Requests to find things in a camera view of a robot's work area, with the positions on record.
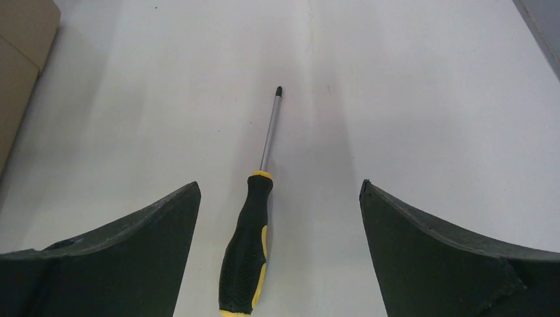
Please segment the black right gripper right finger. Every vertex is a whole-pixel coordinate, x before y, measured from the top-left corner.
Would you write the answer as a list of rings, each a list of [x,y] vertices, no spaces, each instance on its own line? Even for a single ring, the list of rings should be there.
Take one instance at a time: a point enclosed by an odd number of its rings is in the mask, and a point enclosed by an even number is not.
[[[368,248],[389,316],[558,316],[559,254],[503,242],[365,180]]]

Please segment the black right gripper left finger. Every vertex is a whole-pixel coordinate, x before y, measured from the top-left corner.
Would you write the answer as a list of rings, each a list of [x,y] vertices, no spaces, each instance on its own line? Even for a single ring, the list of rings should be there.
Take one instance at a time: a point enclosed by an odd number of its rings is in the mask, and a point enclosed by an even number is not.
[[[43,250],[1,255],[2,316],[172,316],[197,221],[196,182]]]

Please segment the black yellow screwdriver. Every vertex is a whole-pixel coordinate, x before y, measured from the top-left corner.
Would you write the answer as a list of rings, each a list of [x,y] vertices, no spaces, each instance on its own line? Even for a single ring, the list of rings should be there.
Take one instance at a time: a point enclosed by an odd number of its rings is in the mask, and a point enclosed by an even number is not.
[[[267,269],[268,171],[283,88],[277,87],[260,168],[247,179],[248,192],[234,234],[225,250],[219,277],[221,316],[250,316],[262,292]]]

